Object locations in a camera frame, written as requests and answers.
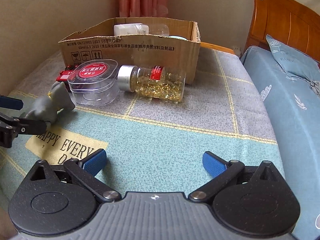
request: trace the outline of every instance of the fragile symbol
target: fragile symbol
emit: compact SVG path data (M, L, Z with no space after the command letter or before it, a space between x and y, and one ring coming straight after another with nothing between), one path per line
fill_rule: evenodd
M92 58L93 58L93 59L102 59L102 52L101 52L101 50L93 50L93 51L92 51Z
M91 60L91 55L89 51L81 51L81 57L83 61Z
M72 56L72 60L73 61L81 61L80 53L78 51L77 52L71 52L71 56Z

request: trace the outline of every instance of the clear plastic container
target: clear plastic container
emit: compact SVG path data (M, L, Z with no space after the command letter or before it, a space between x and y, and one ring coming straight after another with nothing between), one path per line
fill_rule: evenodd
M119 91L118 62L112 59L82 63L68 77L76 103L83 106L103 106L111 103Z
M165 24L118 24L113 27L113 31L114 36L121 36L127 34L153 34L159 36L169 36L169 28Z
M176 39L180 39L180 40L184 40L187 41L186 38L180 37L180 36L169 36L170 38L176 38Z
M175 103L182 101L185 79L183 70L169 70L161 66L148 69L123 65L118 73L120 90Z

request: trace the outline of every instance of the plaid pattern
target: plaid pattern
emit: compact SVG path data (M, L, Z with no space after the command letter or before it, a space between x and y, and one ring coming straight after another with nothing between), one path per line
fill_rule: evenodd
M63 68L62 56L56 53L17 86L10 96L24 101L21 112L34 98L47 94ZM109 105L62 111L56 125L108 143L109 164L96 177L122 194L189 194L211 179L201 163L207 150L246 165L268 159L283 174L275 135L251 78L235 55L211 49L200 49L194 84L186 85L181 104L120 91ZM25 147L29 138L20 135L11 149L0 148L6 159L0 187L9 199L39 159Z

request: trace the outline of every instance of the pillow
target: pillow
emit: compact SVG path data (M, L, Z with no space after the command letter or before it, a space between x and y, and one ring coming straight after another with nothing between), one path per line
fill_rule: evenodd
M318 63L308 55L280 41L266 36L273 58L291 77L300 77L308 81L320 81Z

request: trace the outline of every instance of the blanket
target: blanket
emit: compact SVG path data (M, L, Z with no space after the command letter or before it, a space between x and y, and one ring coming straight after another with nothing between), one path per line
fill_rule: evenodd
M23 109L1 111L11 116L26 112L35 98L47 94L62 69L58 52L11 92L23 100ZM246 165L270 160L284 175L268 114L251 78L237 56L212 49L200 49L194 83L186 85L181 104L120 91L106 106L63 110L43 135L19 135L12 148L0 148L0 204L6 206L37 160L62 164L99 148L106 150L108 164L96 178L123 195L188 195L211 180L202 166L205 151Z
M320 82L319 81L310 82L310 88L318 97L320 97Z

